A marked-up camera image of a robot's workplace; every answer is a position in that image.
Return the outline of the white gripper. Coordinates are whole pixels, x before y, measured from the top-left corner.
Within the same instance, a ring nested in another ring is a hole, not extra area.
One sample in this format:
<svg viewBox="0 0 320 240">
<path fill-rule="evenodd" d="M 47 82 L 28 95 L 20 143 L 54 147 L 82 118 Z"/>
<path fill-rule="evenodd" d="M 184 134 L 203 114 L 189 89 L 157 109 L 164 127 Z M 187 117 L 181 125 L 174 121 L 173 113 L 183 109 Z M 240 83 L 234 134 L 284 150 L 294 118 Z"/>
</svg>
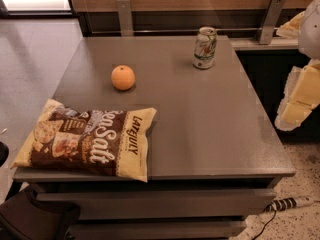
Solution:
<svg viewBox="0 0 320 240">
<path fill-rule="evenodd" d="M 320 0 L 313 0 L 305 12 L 281 25 L 276 35 L 287 39 L 298 37 L 299 51 L 311 58 L 303 68 L 292 68 L 277 110 L 276 128 L 292 131 L 320 105 L 320 61 L 317 60 L 320 59 Z"/>
</svg>

